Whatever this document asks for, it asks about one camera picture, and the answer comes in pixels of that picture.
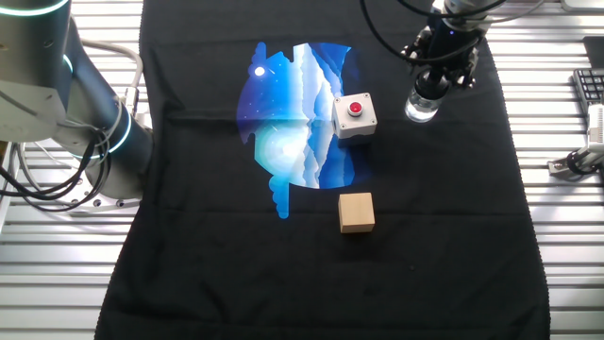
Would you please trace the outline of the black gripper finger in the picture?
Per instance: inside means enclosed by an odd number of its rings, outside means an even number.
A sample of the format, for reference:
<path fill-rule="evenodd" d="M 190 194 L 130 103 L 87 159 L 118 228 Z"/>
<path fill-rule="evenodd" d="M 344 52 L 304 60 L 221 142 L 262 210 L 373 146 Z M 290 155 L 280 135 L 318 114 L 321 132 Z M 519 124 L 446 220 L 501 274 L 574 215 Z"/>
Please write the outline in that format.
<path fill-rule="evenodd" d="M 474 73 L 478 66 L 478 48 L 473 45 L 462 50 L 451 61 L 450 82 L 454 87 L 467 89 L 475 84 Z"/>
<path fill-rule="evenodd" d="M 425 26 L 419 31 L 415 40 L 403 48 L 401 54 L 407 58 L 407 63 L 409 65 L 423 66 L 426 64 L 431 37 L 431 29 L 428 26 Z"/>

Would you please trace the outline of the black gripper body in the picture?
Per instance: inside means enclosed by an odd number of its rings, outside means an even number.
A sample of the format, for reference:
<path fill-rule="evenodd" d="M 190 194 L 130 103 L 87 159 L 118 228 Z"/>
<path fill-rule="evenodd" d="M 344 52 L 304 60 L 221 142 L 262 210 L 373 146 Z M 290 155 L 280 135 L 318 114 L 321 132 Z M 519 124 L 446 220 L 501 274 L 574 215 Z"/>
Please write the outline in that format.
<path fill-rule="evenodd" d="M 444 19 L 428 19 L 431 38 L 424 59 L 428 65 L 456 71 L 465 68 L 473 48 L 478 45 L 484 32 L 480 29 L 460 30 L 449 27 Z"/>

